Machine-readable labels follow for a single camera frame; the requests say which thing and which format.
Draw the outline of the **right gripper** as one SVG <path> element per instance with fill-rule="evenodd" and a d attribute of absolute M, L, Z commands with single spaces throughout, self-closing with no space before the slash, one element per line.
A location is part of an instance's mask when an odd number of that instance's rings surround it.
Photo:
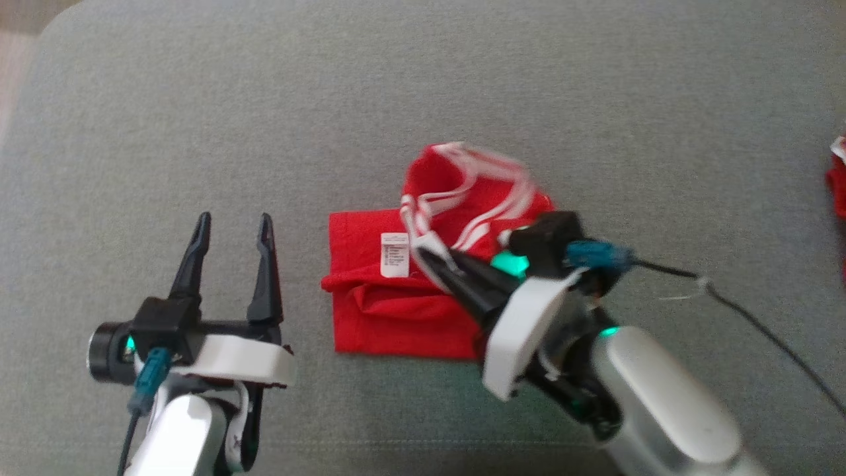
<path fill-rule="evenodd" d="M 594 371 L 592 346 L 619 330 L 594 298 L 586 295 L 585 268 L 563 278 L 530 277 L 528 260 L 499 253 L 492 265 L 448 249 L 443 257 L 420 248 L 424 268 L 484 328 L 482 382 L 496 398 L 510 400 L 521 385 L 538 389 L 596 440 L 613 439 L 623 416 Z M 494 291 L 508 296 L 494 313 Z"/>

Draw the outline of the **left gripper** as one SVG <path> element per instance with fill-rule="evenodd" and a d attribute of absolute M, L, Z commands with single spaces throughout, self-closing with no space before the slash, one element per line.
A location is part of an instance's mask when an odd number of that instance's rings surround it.
<path fill-rule="evenodd" d="M 196 221 L 170 290 L 170 298 L 199 296 L 210 247 L 212 217 Z M 283 298 L 270 214 L 260 217 L 260 254 L 248 322 L 279 323 Z M 103 323 L 90 337 L 88 371 L 96 381 L 133 386 L 140 361 L 127 323 Z M 266 388 L 293 385 L 296 365 L 278 344 L 208 335 L 197 360 L 171 364 L 151 412 L 138 424 L 125 473 L 246 473 L 254 466 Z"/>

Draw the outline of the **red basketball jersey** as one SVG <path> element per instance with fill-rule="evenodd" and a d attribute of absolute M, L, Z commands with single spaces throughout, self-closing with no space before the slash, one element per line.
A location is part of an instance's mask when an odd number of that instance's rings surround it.
<path fill-rule="evenodd" d="M 510 157 L 461 142 L 429 145 L 408 167 L 396 209 L 328 221 L 337 352 L 474 360 L 477 322 L 432 280 L 416 248 L 489 262 L 500 236 L 531 225 L 553 200 Z"/>

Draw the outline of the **red cloth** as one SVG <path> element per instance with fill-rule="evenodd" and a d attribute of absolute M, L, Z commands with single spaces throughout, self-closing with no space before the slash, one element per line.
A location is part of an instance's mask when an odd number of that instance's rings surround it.
<path fill-rule="evenodd" d="M 846 132 L 834 139 L 830 151 L 831 163 L 825 182 L 833 196 L 834 214 L 846 229 Z"/>

